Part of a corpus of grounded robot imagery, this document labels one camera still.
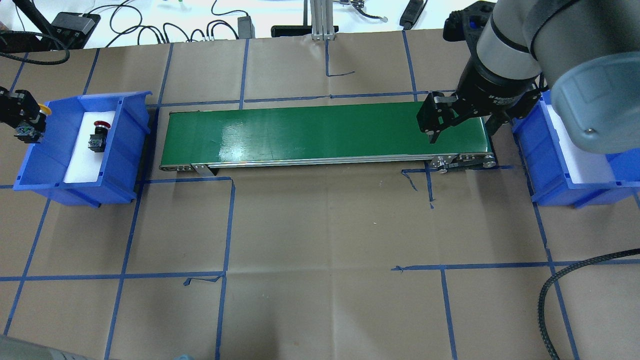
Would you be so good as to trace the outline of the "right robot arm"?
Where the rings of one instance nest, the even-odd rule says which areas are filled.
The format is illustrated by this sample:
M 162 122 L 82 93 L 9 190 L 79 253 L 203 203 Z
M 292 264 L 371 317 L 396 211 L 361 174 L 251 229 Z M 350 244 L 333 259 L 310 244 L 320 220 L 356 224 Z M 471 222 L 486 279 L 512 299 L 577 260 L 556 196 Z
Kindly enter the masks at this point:
M 476 1 L 453 11 L 442 37 L 470 58 L 450 95 L 431 91 L 416 116 L 430 143 L 487 116 L 487 132 L 525 117 L 546 90 L 579 149 L 614 154 L 639 146 L 637 0 Z

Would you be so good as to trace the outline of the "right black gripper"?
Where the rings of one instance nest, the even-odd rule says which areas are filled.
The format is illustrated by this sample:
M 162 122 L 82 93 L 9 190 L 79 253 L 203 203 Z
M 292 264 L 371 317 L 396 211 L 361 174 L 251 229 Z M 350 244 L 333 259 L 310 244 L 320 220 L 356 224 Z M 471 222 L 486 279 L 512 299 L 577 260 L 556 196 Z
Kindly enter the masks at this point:
M 436 144 L 440 134 L 465 121 L 485 117 L 486 131 L 493 137 L 512 119 L 530 114 L 543 87 L 531 79 L 498 76 L 476 57 L 470 57 L 455 91 L 430 91 L 416 114 L 420 131 Z

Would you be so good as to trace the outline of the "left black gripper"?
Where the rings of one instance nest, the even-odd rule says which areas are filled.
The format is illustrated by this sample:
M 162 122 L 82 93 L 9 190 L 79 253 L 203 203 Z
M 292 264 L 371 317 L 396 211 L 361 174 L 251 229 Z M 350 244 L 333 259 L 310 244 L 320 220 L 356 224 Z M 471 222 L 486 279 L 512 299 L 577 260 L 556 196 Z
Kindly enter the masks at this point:
M 9 126 L 26 125 L 26 144 L 39 144 L 46 132 L 46 120 L 39 120 L 40 107 L 25 89 L 0 87 L 0 121 Z

